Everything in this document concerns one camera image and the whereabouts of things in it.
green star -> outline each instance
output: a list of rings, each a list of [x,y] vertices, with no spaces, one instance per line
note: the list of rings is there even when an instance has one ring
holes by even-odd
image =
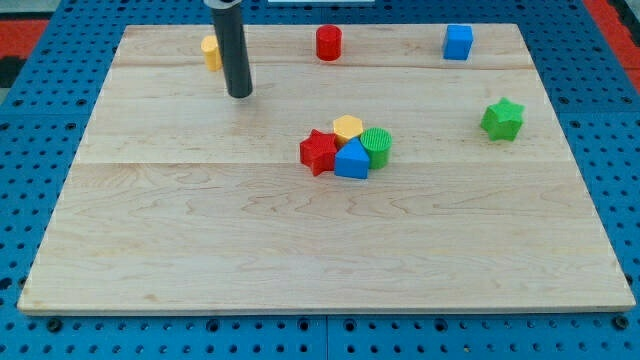
[[[491,141],[513,141],[522,126],[523,111],[523,105],[502,98],[499,103],[487,107],[480,126],[489,133]]]

yellow hexagon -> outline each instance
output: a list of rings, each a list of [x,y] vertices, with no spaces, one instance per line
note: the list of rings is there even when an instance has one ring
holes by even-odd
[[[362,120],[355,116],[344,115],[333,120],[333,132],[336,134],[336,146],[341,148],[349,140],[360,136],[364,131]]]

blue block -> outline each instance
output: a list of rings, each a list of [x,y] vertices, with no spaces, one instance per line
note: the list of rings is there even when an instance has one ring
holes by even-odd
[[[369,155],[360,143],[353,138],[336,154],[335,174],[355,179],[366,179],[369,176]]]
[[[443,57],[447,60],[467,60],[473,31],[469,25],[447,25],[447,33],[442,44]]]

yellow block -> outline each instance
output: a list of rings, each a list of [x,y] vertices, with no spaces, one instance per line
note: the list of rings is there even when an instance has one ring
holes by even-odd
[[[349,140],[363,132],[362,120],[355,116],[343,115],[333,120],[333,132],[336,134],[336,146],[341,148]]]
[[[222,68],[222,59],[220,58],[220,48],[218,47],[218,39],[214,35],[205,36],[200,44],[202,53],[204,54],[204,62],[207,69],[218,71]]]

red cylinder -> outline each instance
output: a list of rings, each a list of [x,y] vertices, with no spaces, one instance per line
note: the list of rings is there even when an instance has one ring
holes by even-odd
[[[323,25],[316,30],[316,56],[333,61],[342,53],[342,30],[335,25]]]

